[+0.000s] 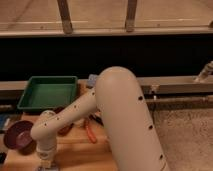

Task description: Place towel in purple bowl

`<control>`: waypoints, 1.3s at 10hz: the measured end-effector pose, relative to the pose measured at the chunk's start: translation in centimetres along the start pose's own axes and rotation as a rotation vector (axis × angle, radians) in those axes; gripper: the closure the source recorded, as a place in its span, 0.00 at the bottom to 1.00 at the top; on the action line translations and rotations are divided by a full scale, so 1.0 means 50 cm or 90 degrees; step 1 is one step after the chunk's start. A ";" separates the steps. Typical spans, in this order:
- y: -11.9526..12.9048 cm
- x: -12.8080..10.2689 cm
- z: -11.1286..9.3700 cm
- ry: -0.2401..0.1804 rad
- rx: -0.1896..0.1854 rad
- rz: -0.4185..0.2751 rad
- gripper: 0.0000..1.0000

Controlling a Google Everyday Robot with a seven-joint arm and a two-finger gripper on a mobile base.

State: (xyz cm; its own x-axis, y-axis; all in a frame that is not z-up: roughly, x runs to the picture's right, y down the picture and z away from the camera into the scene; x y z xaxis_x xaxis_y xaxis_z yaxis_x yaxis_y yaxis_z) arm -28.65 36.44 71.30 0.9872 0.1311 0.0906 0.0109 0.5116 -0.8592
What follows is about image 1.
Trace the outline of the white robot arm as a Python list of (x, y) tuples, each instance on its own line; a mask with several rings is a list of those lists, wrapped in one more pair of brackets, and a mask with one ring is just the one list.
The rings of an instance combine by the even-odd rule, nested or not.
[(170, 171), (140, 84), (124, 67), (103, 70), (94, 88), (60, 113), (39, 119), (31, 129), (37, 150), (51, 151), (58, 130), (96, 111), (118, 171)]

